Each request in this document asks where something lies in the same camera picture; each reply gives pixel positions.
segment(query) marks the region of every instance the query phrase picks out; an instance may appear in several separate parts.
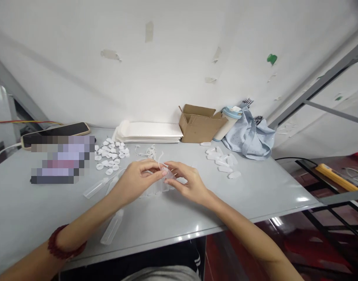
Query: cardboard box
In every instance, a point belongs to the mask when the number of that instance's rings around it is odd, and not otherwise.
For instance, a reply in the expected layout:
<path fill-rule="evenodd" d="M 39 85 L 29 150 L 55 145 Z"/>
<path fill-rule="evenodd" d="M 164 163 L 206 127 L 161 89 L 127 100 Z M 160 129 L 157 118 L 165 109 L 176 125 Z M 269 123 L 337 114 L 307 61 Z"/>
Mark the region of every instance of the cardboard box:
<path fill-rule="evenodd" d="M 215 109 L 186 104 L 180 117 L 179 126 L 183 132 L 182 142 L 209 142 L 227 122 L 222 113 Z"/>

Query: smartphone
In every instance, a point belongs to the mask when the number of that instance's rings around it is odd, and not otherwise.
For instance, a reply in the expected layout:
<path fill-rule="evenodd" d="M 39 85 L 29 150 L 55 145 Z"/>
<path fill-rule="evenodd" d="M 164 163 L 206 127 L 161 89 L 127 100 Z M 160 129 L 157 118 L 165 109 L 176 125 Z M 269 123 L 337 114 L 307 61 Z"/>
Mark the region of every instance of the smartphone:
<path fill-rule="evenodd" d="M 21 136 L 21 146 L 25 150 L 31 150 L 33 136 L 71 136 L 89 134 L 90 128 L 85 122 L 61 126 L 58 128 L 38 131 Z"/>

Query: yellow tool handle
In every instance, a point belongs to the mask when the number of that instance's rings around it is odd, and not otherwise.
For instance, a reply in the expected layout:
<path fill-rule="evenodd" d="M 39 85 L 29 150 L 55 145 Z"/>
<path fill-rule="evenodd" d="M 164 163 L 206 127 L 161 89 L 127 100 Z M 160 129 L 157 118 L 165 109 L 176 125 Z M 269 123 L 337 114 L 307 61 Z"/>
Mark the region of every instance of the yellow tool handle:
<path fill-rule="evenodd" d="M 358 191 L 357 186 L 342 178 L 342 176 L 340 176 L 338 172 L 334 171 L 329 166 L 325 164 L 319 164 L 315 169 L 321 174 L 331 179 L 333 182 L 343 187 L 344 189 L 348 191 Z"/>

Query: bracelet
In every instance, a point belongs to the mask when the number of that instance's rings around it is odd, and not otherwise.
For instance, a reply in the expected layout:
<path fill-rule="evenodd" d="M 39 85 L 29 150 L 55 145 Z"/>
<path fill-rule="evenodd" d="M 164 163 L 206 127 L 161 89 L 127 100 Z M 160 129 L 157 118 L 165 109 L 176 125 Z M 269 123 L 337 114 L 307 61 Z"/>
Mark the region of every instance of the bracelet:
<path fill-rule="evenodd" d="M 79 254 L 81 254 L 86 246 L 87 241 L 85 241 L 84 244 L 82 244 L 78 249 L 72 251 L 72 252 L 63 252 L 62 250 L 60 250 L 57 246 L 57 236 L 59 234 L 59 232 L 65 228 L 68 224 L 65 224 L 63 226 L 58 227 L 53 234 L 51 234 L 50 238 L 49 238 L 49 242 L 48 242 L 48 246 L 47 249 L 49 250 L 50 254 L 52 254 L 54 257 L 60 259 L 60 260 L 67 260 L 70 258 L 74 258 L 76 256 L 78 256 Z"/>

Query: table surface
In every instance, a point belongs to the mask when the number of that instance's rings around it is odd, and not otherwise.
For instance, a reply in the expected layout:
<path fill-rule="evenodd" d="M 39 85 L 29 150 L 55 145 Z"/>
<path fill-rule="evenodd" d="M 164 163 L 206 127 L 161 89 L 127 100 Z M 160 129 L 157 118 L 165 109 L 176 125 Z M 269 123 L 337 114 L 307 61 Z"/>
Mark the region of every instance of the table surface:
<path fill-rule="evenodd" d="M 96 144 L 102 143 L 113 130 L 92 129 Z M 141 159 L 135 154 L 135 144 L 126 144 L 130 158 L 121 160 L 121 168 Z M 151 144 L 141 144 L 144 152 Z M 213 142 L 224 153 L 230 153 L 221 142 Z M 199 144 L 156 144 L 161 161 L 180 161 L 195 166 L 205 185 L 252 222 L 258 222 L 322 206 L 272 158 L 266 161 L 238 159 L 235 171 L 241 177 L 228 179 L 217 170 L 214 161 L 207 160 L 207 147 Z M 106 188 L 91 199 L 83 192 L 105 177 L 90 161 L 88 174 L 78 183 L 67 185 L 32 185 L 31 168 L 40 167 L 45 153 L 20 149 L 0 164 L 0 273 L 16 263 L 63 224 L 70 223 L 105 196 Z M 209 210 L 182 197 L 176 190 L 137 199 L 124 208 L 123 221 L 111 245 L 100 244 L 108 226 L 106 221 L 89 239 L 85 251 L 67 263 L 65 269 L 88 265 L 133 254 L 179 241 L 216 233 L 224 224 Z"/>

